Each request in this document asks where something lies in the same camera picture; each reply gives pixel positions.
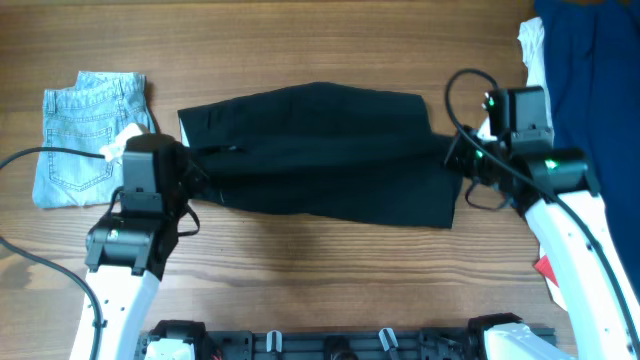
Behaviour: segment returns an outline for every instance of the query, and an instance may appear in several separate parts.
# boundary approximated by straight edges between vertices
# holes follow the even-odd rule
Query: red object
[[[538,272],[547,279],[551,280],[556,286],[558,286],[558,281],[556,281],[556,275],[553,273],[553,269],[551,268],[551,263],[549,262],[549,258],[547,255],[543,256],[538,260],[538,262],[533,266]]]

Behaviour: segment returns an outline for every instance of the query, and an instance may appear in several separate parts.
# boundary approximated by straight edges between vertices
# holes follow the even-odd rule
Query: blue denim
[[[127,125],[155,126],[138,73],[80,72],[74,87],[45,90],[42,146],[98,154]],[[108,203],[122,185],[121,165],[78,155],[41,152],[33,202],[41,208]]]

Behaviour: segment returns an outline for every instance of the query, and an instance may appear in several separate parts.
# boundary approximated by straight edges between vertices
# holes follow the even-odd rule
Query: wooden tabletop
[[[420,94],[434,131],[452,134],[443,90],[453,72],[477,67],[502,86],[526,79],[516,37],[531,1],[116,2],[0,7],[0,158],[41,145],[43,90],[72,86],[79,70],[146,74],[151,112],[175,137],[178,109],[312,81]],[[456,86],[471,126],[484,119],[487,87]],[[36,208],[36,159],[0,174],[0,234],[84,274],[85,235],[105,207]],[[476,200],[499,202],[487,189]],[[255,332],[416,329],[513,312],[555,327],[575,351],[514,211],[461,198],[453,229],[436,230],[194,207],[202,230],[173,252],[145,329],[162,319]],[[67,358],[82,298],[64,276],[0,249],[0,359]]]

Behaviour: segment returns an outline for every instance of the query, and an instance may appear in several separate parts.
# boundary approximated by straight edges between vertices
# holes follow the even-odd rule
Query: dark blue fabric
[[[618,255],[640,291],[640,1],[536,0],[558,148],[589,154]]]

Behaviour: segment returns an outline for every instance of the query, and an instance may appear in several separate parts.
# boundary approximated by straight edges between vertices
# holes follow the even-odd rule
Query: jeans pocket
[[[47,146],[98,154],[112,141],[112,128],[83,133],[77,130],[47,129]],[[113,175],[113,165],[104,159],[60,152],[48,152],[49,179],[66,189],[84,191]]]

